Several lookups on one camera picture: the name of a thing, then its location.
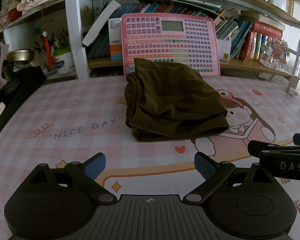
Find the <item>dark brown garment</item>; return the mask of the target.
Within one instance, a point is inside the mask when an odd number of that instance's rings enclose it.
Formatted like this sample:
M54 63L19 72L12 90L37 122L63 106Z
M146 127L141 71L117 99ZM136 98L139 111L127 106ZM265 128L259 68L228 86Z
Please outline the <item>dark brown garment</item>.
M139 142L218 135L229 127L220 94L182 63L134 60L126 77L126 126Z

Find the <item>pink checkered desk mat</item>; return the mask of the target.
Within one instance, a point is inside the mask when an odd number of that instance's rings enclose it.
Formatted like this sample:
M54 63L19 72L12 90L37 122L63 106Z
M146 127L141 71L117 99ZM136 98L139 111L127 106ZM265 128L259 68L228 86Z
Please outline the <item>pink checkered desk mat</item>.
M0 133L0 239L10 237L3 214L6 202L39 163L63 167L102 152L106 168L97 182L116 196L184 196L203 181L194 168L197 151L248 167L255 159L248 154L247 143L268 137L262 122L273 129L274 141L280 145L290 144L300 133L300 97L288 95L284 85L226 76L207 82L233 101L232 113L256 113L237 129L239 138L136 141L125 124L122 76L40 87Z

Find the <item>black bag with watch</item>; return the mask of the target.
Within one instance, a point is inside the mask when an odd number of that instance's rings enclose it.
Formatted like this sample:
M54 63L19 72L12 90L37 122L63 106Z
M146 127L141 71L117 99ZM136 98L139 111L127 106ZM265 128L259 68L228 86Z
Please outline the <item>black bag with watch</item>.
M0 115L0 132L22 104L46 81L40 66L13 73L13 79L0 90L0 103L5 109Z

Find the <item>white pen holder cup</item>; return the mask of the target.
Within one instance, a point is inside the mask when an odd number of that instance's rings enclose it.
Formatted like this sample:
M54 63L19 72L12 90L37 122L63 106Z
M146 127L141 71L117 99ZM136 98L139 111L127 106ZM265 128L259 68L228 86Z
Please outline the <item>white pen holder cup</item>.
M59 75L69 74L75 70L70 47L57 49L53 52L55 68Z

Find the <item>metal bowl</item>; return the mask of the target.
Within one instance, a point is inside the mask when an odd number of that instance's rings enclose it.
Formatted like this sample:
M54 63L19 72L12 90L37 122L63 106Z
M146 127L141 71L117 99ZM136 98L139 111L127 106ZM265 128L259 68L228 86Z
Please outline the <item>metal bowl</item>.
M32 49L18 49L7 54L7 61L20 62L32 61L34 59L34 51Z

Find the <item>pink learning tablet toy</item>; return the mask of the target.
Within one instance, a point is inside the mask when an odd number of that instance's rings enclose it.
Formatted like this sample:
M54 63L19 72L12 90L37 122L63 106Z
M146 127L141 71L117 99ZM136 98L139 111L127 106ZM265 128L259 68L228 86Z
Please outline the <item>pink learning tablet toy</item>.
M121 17L124 74L135 71L136 58L185 64L201 76L221 73L215 24L200 16L138 13Z

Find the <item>white leaning book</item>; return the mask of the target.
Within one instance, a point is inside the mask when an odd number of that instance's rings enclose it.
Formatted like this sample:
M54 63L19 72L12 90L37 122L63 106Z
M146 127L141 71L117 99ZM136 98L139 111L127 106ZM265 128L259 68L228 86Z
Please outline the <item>white leaning book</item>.
M84 46L89 46L95 41L107 20L119 7L121 7L121 4L115 0L112 0L110 3L107 3L102 7L101 12L98 14L96 20L82 40L82 44Z

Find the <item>red thick dictionary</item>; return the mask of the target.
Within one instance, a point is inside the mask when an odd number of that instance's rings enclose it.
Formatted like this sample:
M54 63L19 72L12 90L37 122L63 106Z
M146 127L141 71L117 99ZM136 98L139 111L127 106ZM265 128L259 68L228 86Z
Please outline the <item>red thick dictionary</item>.
M262 23L262 22L258 22L257 20L254 20L253 26L251 28L252 32L256 32L262 35L266 35L269 37L272 37L276 40L281 40L282 39L282 35L283 35L283 31L273 27L269 24L266 23Z

